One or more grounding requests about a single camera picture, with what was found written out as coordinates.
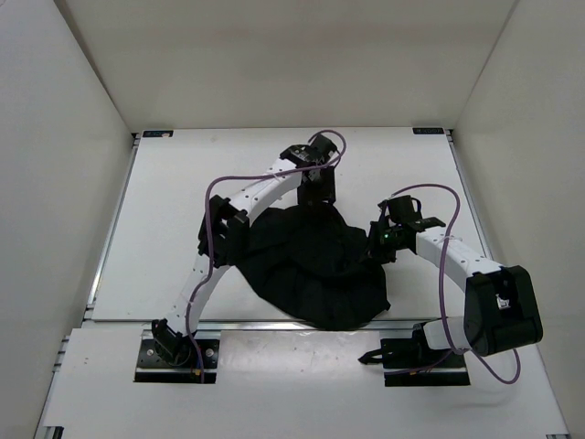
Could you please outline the black skirt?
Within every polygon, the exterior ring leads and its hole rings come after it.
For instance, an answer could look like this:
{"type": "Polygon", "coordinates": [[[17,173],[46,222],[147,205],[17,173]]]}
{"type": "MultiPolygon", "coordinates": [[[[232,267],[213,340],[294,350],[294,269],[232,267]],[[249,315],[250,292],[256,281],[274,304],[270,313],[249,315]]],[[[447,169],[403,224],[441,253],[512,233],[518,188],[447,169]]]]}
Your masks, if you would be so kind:
{"type": "Polygon", "coordinates": [[[390,309],[386,275],[367,235],[332,205],[268,208],[237,268],[254,293],[318,329],[361,327],[390,309]]]}

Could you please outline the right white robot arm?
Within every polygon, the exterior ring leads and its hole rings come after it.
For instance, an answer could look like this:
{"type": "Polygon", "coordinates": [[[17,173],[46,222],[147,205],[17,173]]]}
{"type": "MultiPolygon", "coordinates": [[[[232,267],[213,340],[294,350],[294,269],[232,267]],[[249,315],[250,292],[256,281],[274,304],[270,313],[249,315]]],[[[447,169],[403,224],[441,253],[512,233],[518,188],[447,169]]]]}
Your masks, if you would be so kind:
{"type": "Polygon", "coordinates": [[[394,262],[401,250],[432,263],[463,291],[463,314],[417,324],[408,339],[385,339],[379,349],[364,354],[361,363],[426,369],[456,351],[488,357],[542,340],[533,284],[523,267],[484,257],[448,236],[444,223],[436,218],[371,222],[367,247],[371,259],[394,262]]]}

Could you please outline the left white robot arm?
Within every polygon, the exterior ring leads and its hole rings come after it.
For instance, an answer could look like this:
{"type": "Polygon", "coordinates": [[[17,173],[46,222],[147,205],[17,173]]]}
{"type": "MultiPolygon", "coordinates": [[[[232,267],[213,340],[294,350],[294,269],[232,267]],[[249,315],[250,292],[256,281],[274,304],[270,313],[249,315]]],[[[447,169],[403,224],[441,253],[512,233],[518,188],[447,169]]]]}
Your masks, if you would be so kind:
{"type": "Polygon", "coordinates": [[[286,148],[263,175],[219,177],[210,183],[193,268],[171,311],[152,322],[154,349],[164,362],[203,367],[194,340],[197,325],[218,281],[243,257],[250,226],[283,195],[333,170],[344,152],[317,135],[310,145],[286,148]]]}

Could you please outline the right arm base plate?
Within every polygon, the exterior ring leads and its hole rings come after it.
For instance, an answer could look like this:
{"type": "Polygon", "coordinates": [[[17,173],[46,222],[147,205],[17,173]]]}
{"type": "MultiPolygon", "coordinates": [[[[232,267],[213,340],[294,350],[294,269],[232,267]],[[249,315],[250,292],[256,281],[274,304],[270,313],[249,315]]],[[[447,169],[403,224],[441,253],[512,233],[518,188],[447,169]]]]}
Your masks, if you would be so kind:
{"type": "Polygon", "coordinates": [[[464,387],[471,384],[463,356],[449,348],[431,349],[421,327],[410,338],[382,338],[363,354],[363,365],[381,365],[386,387],[464,387]]]}

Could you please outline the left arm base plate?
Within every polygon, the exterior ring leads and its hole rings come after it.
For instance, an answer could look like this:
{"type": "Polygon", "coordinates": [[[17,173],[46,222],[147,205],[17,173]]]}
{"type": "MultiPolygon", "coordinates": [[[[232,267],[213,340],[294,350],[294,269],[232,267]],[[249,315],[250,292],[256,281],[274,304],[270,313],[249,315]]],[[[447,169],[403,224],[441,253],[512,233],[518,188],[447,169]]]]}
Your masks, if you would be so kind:
{"type": "Polygon", "coordinates": [[[141,383],[215,384],[220,350],[219,332],[204,331],[197,336],[203,366],[190,345],[178,359],[167,361],[150,332],[143,332],[135,363],[133,380],[141,383]]]}

